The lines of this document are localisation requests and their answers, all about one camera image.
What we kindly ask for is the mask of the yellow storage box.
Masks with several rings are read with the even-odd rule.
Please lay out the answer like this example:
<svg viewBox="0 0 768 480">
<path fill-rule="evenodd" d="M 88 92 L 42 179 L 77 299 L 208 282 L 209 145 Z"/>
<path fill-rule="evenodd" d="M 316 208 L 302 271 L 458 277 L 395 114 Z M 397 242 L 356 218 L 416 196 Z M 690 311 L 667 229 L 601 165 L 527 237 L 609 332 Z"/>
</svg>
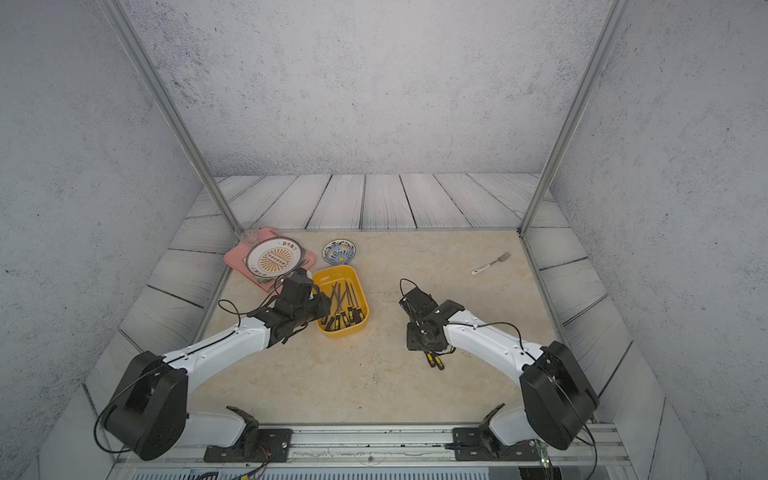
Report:
<svg viewBox="0 0 768 480">
<path fill-rule="evenodd" d="M 370 308 L 357 272 L 339 265 L 316 272 L 315 284 L 330 299 L 330 313 L 317 321 L 320 331 L 330 339 L 340 339 L 363 330 Z"/>
</svg>

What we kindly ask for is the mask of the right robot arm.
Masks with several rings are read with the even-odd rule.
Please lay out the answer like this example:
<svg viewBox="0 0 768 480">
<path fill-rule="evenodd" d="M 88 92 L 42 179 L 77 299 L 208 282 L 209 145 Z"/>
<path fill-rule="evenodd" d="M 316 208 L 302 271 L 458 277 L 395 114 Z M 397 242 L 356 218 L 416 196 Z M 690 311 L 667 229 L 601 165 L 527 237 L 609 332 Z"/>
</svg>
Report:
<svg viewBox="0 0 768 480">
<path fill-rule="evenodd" d="M 464 306 L 437 303 L 419 287 L 401 293 L 408 316 L 406 346 L 421 351 L 432 368 L 442 370 L 443 356 L 466 351 L 517 383 L 521 407 L 495 407 L 478 426 L 479 444 L 500 459 L 512 447 L 541 441 L 566 450 L 599 406 L 598 396 L 571 350 L 553 341 L 540 345 L 522 338 L 508 322 L 484 322 Z M 503 331 L 503 326 L 514 330 Z"/>
</svg>

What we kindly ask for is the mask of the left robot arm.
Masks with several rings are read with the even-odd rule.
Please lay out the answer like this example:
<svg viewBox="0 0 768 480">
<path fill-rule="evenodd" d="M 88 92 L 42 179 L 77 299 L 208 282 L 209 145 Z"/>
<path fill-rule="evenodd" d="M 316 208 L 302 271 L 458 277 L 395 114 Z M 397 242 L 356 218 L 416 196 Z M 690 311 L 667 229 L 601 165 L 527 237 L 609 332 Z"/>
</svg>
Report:
<svg viewBox="0 0 768 480">
<path fill-rule="evenodd" d="M 286 343 L 310 323 L 329 316 L 330 307 L 330 297 L 310 273 L 295 270 L 258 308 L 242 312 L 231 307 L 237 321 L 229 329 L 166 354 L 136 355 L 93 429 L 111 434 L 122 452 L 145 461 L 188 446 L 205 447 L 209 461 L 268 461 L 268 443 L 260 439 L 252 415 L 234 406 L 224 414 L 192 412 L 188 396 L 240 360 Z"/>
</svg>

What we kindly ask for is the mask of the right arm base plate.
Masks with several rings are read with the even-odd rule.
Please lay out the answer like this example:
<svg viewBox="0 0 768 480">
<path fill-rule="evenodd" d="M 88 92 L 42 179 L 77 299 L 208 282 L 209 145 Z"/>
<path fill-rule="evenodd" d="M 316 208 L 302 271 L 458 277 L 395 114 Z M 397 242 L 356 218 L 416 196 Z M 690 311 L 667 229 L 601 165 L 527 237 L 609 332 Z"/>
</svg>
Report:
<svg viewBox="0 0 768 480">
<path fill-rule="evenodd" d="M 541 459 L 537 443 L 526 440 L 507 446 L 488 428 L 457 427 L 452 430 L 452 441 L 445 445 L 456 461 L 536 462 Z"/>
</svg>

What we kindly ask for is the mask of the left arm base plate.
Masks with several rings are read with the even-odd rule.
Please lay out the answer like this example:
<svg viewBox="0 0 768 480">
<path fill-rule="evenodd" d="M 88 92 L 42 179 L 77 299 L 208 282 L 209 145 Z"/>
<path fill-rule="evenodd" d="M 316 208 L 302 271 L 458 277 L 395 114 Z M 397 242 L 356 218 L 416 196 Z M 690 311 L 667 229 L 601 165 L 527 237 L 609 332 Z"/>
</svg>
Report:
<svg viewBox="0 0 768 480">
<path fill-rule="evenodd" d="M 258 428 L 244 431 L 234 445 L 208 446 L 205 463 L 285 463 L 293 431 L 287 428 Z"/>
</svg>

